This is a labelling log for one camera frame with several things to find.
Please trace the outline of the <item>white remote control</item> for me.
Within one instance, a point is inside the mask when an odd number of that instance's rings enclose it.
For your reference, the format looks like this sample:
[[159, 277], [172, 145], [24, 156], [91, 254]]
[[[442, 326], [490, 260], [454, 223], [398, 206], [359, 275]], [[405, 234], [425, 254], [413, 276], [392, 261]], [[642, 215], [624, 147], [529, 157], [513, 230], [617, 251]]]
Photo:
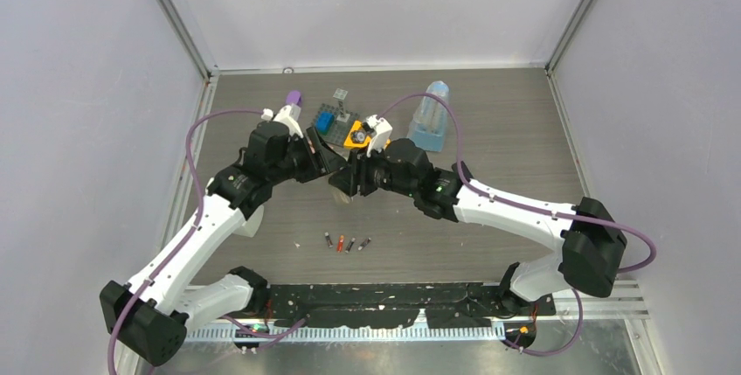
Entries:
[[345, 192], [334, 186], [330, 186], [330, 192], [333, 199], [338, 205], [349, 205], [353, 201], [352, 196], [346, 194]]

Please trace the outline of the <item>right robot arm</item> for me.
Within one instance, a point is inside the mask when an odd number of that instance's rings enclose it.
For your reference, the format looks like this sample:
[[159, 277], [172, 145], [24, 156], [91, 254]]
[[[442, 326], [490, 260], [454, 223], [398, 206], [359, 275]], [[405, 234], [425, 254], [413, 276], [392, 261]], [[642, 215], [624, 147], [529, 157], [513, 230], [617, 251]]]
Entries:
[[463, 164], [450, 170], [434, 166], [409, 139], [393, 141], [381, 153], [353, 150], [329, 183], [350, 198], [395, 192], [432, 219], [489, 226], [548, 247], [550, 254], [508, 267], [498, 298], [510, 314], [568, 288], [608, 297], [627, 247], [626, 236], [597, 199], [571, 205], [499, 191], [473, 179]]

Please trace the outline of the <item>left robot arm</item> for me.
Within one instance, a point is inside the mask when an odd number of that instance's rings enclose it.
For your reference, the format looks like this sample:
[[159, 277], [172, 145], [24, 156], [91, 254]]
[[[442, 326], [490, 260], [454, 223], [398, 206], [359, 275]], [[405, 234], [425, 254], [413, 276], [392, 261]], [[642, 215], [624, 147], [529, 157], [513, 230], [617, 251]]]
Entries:
[[196, 293], [185, 289], [230, 235], [256, 233], [275, 185], [310, 182], [345, 164], [314, 128], [295, 133], [280, 122], [261, 122], [238, 159], [209, 182], [175, 238], [126, 283], [109, 281], [101, 290], [109, 347], [122, 343], [157, 367], [177, 354], [187, 334], [212, 320], [238, 310], [260, 316], [267, 309], [267, 281], [245, 267]]

